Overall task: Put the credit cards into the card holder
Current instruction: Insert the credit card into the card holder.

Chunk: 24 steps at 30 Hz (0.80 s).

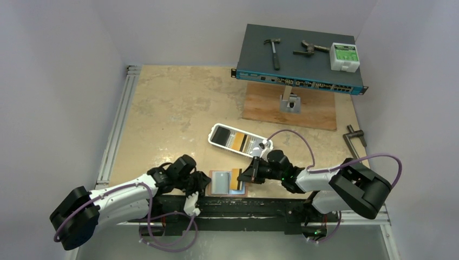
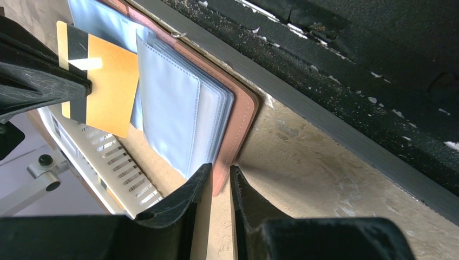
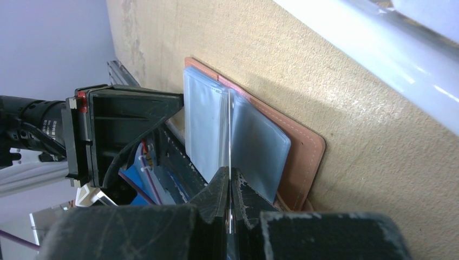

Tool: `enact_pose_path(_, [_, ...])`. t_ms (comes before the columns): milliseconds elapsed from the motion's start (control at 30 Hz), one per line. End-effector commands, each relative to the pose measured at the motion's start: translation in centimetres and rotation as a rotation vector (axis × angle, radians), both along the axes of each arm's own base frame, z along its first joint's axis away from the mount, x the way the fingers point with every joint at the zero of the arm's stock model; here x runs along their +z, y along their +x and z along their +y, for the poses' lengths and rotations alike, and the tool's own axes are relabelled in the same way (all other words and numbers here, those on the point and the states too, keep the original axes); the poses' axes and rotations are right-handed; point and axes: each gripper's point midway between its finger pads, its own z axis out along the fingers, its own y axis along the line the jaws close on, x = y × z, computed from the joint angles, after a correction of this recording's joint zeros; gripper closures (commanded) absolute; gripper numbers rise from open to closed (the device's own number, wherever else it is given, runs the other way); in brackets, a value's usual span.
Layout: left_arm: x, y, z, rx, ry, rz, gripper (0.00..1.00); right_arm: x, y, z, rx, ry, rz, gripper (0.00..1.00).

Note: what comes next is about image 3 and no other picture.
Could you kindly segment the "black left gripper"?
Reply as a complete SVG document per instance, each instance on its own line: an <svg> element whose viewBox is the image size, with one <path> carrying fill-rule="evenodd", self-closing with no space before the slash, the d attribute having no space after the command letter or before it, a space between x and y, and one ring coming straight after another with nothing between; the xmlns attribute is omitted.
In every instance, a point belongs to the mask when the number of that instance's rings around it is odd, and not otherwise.
<svg viewBox="0 0 459 260"><path fill-rule="evenodd" d="M183 106L183 94L122 85L79 88L66 101L2 95L1 168L19 160L11 148L37 151L67 160L67 178L108 188L133 164L141 140ZM86 112L89 155L79 125Z"/></svg>

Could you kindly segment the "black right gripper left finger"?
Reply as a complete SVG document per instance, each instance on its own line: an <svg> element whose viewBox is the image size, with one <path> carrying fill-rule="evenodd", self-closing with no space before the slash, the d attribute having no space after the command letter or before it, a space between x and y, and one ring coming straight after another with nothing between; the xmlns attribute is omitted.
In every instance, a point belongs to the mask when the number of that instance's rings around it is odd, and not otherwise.
<svg viewBox="0 0 459 260"><path fill-rule="evenodd" d="M190 202L71 210L38 259L226 259L229 169L221 167Z"/></svg>

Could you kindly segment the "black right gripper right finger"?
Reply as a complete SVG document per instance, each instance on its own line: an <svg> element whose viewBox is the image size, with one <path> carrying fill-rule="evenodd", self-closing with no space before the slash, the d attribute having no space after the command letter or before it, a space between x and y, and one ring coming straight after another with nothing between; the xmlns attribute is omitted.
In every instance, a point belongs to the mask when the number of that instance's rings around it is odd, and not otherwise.
<svg viewBox="0 0 459 260"><path fill-rule="evenodd" d="M240 259L412 259L395 222L374 212L279 211L231 170Z"/></svg>

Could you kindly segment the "tan leather card holder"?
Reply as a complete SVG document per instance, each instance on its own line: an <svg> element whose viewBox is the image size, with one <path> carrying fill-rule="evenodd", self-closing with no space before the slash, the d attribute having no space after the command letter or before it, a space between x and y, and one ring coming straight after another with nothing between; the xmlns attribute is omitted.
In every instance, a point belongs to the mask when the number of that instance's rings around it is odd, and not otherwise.
<svg viewBox="0 0 459 260"><path fill-rule="evenodd" d="M260 195L286 211L312 211L307 196L325 153L324 138L198 60L185 58L185 149L210 181L228 166L228 90L232 167Z"/></svg>

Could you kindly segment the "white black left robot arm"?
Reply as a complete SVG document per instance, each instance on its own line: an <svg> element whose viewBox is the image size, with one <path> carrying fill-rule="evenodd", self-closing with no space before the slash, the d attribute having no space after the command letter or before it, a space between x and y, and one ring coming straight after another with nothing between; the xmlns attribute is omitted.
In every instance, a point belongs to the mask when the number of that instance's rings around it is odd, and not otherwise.
<svg viewBox="0 0 459 260"><path fill-rule="evenodd" d="M182 94L124 85L64 101L1 97L1 195L63 179L118 190L141 141L179 112Z"/></svg>

